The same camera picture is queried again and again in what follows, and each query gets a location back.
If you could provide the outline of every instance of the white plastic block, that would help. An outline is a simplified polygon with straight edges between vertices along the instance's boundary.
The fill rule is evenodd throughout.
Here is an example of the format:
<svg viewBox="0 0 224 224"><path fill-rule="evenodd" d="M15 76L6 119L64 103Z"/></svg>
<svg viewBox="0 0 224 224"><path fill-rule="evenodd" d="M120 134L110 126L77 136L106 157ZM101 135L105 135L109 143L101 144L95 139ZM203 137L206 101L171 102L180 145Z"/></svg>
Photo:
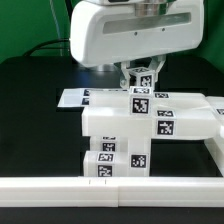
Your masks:
<svg viewBox="0 0 224 224"><path fill-rule="evenodd" d="M92 91L90 105L92 107L128 108L127 91ZM171 107L173 109L210 108L205 96L200 93L154 93L153 106Z"/></svg>
<svg viewBox="0 0 224 224"><path fill-rule="evenodd" d="M128 91L92 91L89 98L91 107L128 108Z"/></svg>
<svg viewBox="0 0 224 224"><path fill-rule="evenodd" d="M224 178L0 178L0 207L224 207Z"/></svg>
<svg viewBox="0 0 224 224"><path fill-rule="evenodd" d="M152 136L153 122L150 117L129 115L128 109L86 107L82 113L83 136Z"/></svg>
<svg viewBox="0 0 224 224"><path fill-rule="evenodd" d="M149 70L146 67L132 68L129 73L136 77L136 86L151 87L155 89L155 71Z"/></svg>
<svg viewBox="0 0 224 224"><path fill-rule="evenodd" d="M205 109L210 108L205 96L200 93L168 93L155 92L154 107L170 107L173 109Z"/></svg>
<svg viewBox="0 0 224 224"><path fill-rule="evenodd" d="M84 176L88 177L128 176L127 153L87 151L84 158Z"/></svg>
<svg viewBox="0 0 224 224"><path fill-rule="evenodd" d="M84 158L84 176L149 176L149 165L148 153L87 151Z"/></svg>
<svg viewBox="0 0 224 224"><path fill-rule="evenodd" d="M223 207L223 178L119 179L119 206Z"/></svg>
<svg viewBox="0 0 224 224"><path fill-rule="evenodd" d="M205 145L224 176L224 139L219 135L205 140Z"/></svg>
<svg viewBox="0 0 224 224"><path fill-rule="evenodd" d="M201 140L214 137L218 122L208 109L154 110L156 127L152 138Z"/></svg>
<svg viewBox="0 0 224 224"><path fill-rule="evenodd" d="M117 207L114 183L95 178L0 178L0 207Z"/></svg>
<svg viewBox="0 0 224 224"><path fill-rule="evenodd" d="M156 112L154 109L152 117L137 117L124 109L86 107L82 114L83 135L201 140L212 138L219 131L219 124L209 109L175 110L176 120L161 119ZM170 128L171 134L165 133Z"/></svg>
<svg viewBox="0 0 224 224"><path fill-rule="evenodd" d="M220 136L224 138L224 97L207 97L216 119L220 123Z"/></svg>
<svg viewBox="0 0 224 224"><path fill-rule="evenodd" d="M98 137L92 136L90 138L90 151L107 151L127 152L128 139L122 137Z"/></svg>
<svg viewBox="0 0 224 224"><path fill-rule="evenodd" d="M93 88L79 88L79 89L65 89L60 98L58 107L85 107L89 106L90 92L126 92L123 89L93 89Z"/></svg>

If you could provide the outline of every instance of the black table surface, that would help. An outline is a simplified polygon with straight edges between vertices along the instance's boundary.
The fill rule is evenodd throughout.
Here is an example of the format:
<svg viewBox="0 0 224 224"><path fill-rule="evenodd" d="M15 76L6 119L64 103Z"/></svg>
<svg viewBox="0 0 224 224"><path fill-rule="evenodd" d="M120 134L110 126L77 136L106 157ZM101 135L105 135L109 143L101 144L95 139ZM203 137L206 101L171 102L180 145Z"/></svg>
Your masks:
<svg viewBox="0 0 224 224"><path fill-rule="evenodd" d="M146 65L147 60L135 66ZM224 96L224 75L202 58L169 56L157 91ZM82 108L59 109L67 88L119 88L117 72L69 57L16 57L0 65L0 177L80 176L89 138ZM220 177L203 141L152 142L152 176ZM223 208L0 208L0 223L224 223Z"/></svg>

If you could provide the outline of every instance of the green wall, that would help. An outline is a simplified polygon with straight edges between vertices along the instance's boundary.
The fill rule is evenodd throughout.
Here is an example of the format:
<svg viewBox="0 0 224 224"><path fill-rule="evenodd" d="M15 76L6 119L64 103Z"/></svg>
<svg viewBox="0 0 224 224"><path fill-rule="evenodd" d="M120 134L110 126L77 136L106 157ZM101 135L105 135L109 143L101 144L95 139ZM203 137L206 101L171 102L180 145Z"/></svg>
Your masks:
<svg viewBox="0 0 224 224"><path fill-rule="evenodd" d="M69 37L69 20L64 0L54 0L61 35ZM205 0L205 35L200 47L182 54L204 57L224 72L224 0ZM0 1L0 63L20 56L35 45L57 39L49 0ZM59 55L41 51L35 55Z"/></svg>

